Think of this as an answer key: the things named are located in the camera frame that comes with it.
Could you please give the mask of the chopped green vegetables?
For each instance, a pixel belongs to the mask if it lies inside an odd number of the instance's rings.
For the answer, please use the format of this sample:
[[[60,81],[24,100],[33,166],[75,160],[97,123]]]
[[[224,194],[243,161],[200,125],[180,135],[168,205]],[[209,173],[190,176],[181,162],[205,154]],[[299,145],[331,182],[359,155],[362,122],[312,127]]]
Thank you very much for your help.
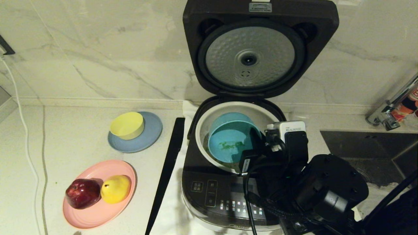
[[[238,151],[243,146],[245,144],[242,141],[224,141],[219,143],[219,148],[222,151]]]

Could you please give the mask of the teal bowl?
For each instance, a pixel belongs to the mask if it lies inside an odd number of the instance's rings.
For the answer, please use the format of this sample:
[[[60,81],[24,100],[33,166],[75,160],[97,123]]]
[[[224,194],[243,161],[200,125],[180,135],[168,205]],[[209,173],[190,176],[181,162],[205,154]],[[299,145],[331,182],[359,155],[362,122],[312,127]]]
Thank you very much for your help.
[[[225,113],[216,118],[208,134],[208,150],[218,161],[224,163],[238,163],[244,150],[253,149],[251,141],[251,130],[261,137],[260,130],[254,122],[242,113]],[[245,146],[240,147],[238,151],[222,151],[219,143],[224,141],[242,141]]]

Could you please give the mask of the dark grey rice cooker lid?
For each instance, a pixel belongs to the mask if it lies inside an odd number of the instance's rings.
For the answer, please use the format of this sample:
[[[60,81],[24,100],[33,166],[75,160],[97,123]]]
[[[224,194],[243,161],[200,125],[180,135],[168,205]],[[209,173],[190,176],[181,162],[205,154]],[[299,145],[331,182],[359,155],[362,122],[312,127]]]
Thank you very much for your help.
[[[330,0],[187,0],[183,26],[206,91],[273,98],[312,65],[339,15]]]

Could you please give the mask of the cream inner pot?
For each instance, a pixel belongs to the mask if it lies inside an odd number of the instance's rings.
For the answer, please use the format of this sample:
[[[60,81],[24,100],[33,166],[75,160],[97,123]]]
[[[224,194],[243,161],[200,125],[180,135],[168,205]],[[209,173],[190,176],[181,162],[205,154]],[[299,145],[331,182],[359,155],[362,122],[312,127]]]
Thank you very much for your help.
[[[260,130],[264,130],[268,124],[277,122],[279,119],[271,111],[248,102],[225,102],[201,111],[196,115],[192,137],[195,140],[197,150],[203,160],[211,167],[216,167],[225,172],[240,174],[238,163],[224,163],[215,159],[208,150],[208,134],[213,121],[225,113],[242,113],[248,116]]]

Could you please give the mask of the yellow bowl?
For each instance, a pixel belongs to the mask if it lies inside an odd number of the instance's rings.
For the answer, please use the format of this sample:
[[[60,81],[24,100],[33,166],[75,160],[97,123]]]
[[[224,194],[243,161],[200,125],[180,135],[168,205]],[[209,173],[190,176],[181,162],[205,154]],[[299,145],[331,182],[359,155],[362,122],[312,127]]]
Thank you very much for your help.
[[[116,117],[109,128],[111,134],[122,140],[132,140],[142,134],[145,119],[140,113],[129,112]]]

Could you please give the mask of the clear plastic cup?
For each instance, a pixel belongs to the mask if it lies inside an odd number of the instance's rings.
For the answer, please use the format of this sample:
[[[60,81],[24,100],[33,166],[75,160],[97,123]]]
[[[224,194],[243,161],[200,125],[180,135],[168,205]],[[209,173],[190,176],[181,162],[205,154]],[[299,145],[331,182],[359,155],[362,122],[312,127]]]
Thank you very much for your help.
[[[306,127],[309,126],[311,117],[310,114],[305,113],[288,113],[288,121],[303,121]]]

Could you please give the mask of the dark metal sink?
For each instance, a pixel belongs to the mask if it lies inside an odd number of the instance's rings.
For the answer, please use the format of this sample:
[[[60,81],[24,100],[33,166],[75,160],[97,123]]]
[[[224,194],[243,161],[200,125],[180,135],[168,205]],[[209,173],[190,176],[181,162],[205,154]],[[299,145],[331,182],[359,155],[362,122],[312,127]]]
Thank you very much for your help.
[[[401,183],[418,169],[418,134],[325,131],[330,153],[350,163],[368,183]]]

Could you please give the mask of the black flat board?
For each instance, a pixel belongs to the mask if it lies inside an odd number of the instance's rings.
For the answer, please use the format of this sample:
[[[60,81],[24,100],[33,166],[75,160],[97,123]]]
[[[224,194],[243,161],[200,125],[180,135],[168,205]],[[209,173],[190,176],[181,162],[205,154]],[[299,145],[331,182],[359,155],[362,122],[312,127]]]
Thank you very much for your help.
[[[145,235],[150,235],[151,233],[155,220],[158,216],[158,212],[160,210],[166,192],[166,188],[169,184],[169,180],[171,179],[177,156],[182,148],[184,136],[184,123],[185,118],[183,117],[176,118],[175,120],[162,172],[158,182],[158,187],[148,219],[147,228],[145,230]]]

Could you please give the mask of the white cloth with green specks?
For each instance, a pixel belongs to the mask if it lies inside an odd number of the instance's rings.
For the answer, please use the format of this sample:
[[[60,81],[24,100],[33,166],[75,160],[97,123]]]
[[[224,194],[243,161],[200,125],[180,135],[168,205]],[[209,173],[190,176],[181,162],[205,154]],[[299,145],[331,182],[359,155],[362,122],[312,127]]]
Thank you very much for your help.
[[[386,186],[378,186],[374,183],[367,182],[367,186],[369,190],[368,197],[353,208],[355,221],[360,221],[369,215],[382,199],[398,186],[398,183],[393,182]]]

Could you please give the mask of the blue plate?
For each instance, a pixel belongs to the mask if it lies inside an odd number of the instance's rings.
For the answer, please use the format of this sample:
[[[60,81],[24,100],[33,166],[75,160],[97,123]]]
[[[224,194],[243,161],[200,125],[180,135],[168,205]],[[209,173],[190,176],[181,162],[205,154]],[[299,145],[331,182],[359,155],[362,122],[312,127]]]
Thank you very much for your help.
[[[142,114],[145,119],[144,131],[132,140],[122,140],[109,131],[108,143],[113,149],[121,153],[137,153],[150,147],[158,140],[163,129],[161,119],[154,113],[144,111],[137,113]]]

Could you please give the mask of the chrome faucet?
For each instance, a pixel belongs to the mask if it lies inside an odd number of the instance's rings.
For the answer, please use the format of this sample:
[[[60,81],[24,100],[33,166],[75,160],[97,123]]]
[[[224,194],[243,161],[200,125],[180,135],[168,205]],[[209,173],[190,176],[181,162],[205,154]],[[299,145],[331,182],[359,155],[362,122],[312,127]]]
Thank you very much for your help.
[[[417,87],[418,72],[392,98],[385,100],[370,114],[367,114],[365,121],[375,127],[382,125],[387,131],[400,127],[400,123],[393,117],[392,111]]]

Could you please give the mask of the red printed can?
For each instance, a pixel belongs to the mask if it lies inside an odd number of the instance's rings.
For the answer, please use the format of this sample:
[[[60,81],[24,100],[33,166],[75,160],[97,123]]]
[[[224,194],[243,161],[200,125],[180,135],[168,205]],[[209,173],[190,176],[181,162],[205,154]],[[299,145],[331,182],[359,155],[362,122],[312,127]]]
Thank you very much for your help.
[[[402,122],[406,116],[418,110],[418,86],[402,100],[402,102],[391,112],[397,122]]]

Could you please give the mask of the yellow pear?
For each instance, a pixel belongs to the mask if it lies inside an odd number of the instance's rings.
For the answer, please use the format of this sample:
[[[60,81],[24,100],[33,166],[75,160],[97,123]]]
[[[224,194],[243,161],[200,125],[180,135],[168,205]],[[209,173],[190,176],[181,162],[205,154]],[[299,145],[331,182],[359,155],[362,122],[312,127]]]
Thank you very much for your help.
[[[131,179],[126,175],[114,175],[103,182],[101,197],[108,204],[122,202],[131,191]]]

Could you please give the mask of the pink plate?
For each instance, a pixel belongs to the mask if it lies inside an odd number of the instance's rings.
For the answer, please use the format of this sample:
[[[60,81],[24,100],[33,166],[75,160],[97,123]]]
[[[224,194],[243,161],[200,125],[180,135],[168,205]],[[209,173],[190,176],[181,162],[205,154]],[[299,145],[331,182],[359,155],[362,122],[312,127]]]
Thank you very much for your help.
[[[113,175],[125,175],[130,179],[130,192],[127,197],[116,204],[108,204],[102,199],[89,208],[74,209],[63,199],[62,212],[67,223],[77,229],[93,229],[115,219],[130,203],[136,190],[137,175],[135,169],[122,160],[107,160],[86,168],[77,179],[96,178],[106,180]]]

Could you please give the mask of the red apple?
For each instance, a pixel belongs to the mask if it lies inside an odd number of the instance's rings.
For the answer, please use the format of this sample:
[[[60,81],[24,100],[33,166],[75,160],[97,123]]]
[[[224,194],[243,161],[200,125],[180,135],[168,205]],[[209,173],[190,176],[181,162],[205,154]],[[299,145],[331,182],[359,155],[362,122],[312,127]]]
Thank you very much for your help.
[[[65,192],[67,203],[74,209],[83,210],[101,199],[101,186],[94,179],[74,180]]]

